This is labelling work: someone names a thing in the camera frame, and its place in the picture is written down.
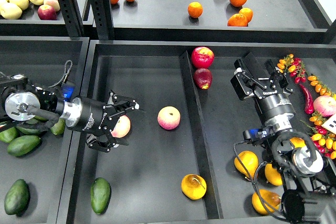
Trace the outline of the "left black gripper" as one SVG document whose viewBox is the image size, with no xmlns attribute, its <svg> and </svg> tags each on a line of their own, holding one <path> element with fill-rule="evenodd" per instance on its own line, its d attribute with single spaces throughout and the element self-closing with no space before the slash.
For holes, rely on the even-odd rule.
<svg viewBox="0 0 336 224">
<path fill-rule="evenodd" d="M 112 136 L 119 117 L 139 110 L 140 105 L 135 98 L 126 97 L 109 91 L 107 104 L 85 97 L 76 97 L 65 102 L 65 120 L 68 129 L 87 133 L 86 144 L 89 148 L 109 153 L 119 145 L 128 146 L 123 138 Z M 104 140 L 98 136 L 105 135 Z"/>
</svg>

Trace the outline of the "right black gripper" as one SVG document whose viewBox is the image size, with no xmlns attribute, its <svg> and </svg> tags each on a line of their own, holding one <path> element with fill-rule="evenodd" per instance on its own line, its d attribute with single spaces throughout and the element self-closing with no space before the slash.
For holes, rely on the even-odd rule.
<svg viewBox="0 0 336 224">
<path fill-rule="evenodd" d="M 288 81 L 284 73 L 271 60 L 261 64 L 261 76 L 255 77 L 242 59 L 234 62 L 236 68 L 230 82 L 240 100 L 253 97 L 255 109 L 262 126 L 291 127 L 290 120 L 295 110 L 285 93 L 266 92 L 264 96 L 255 92 L 262 90 L 284 90 Z"/>
</svg>

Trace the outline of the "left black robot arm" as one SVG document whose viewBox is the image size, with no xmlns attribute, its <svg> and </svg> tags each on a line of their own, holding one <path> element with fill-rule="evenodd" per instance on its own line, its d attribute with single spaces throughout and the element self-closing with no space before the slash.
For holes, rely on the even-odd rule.
<svg viewBox="0 0 336 224">
<path fill-rule="evenodd" d="M 8 122 L 1 127 L 4 131 L 13 126 L 22 126 L 34 117 L 46 120 L 36 127 L 46 131 L 59 119 L 64 119 L 69 130 L 85 133 L 89 148 L 108 153 L 119 145 L 129 143 L 115 138 L 112 131 L 119 118 L 139 109 L 134 98 L 111 91 L 107 102 L 91 98 L 72 97 L 75 86 L 68 82 L 72 61 L 67 60 L 61 79 L 43 88 L 32 83 L 25 75 L 5 76 L 1 74 L 1 121 Z"/>
</svg>

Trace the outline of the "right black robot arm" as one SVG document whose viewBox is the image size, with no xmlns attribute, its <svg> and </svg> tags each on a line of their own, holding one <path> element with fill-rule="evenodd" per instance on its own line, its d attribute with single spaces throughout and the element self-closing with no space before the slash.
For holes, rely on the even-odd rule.
<svg viewBox="0 0 336 224">
<path fill-rule="evenodd" d="M 252 54 L 237 59 L 231 84 L 240 100 L 253 98 L 262 127 L 243 132 L 245 143 L 262 145 L 266 161 L 279 173 L 284 193 L 277 219 L 321 223 L 335 209 L 335 165 L 320 154 L 311 138 L 292 128 L 293 93 L 286 74 L 271 60 L 262 66 Z"/>
</svg>

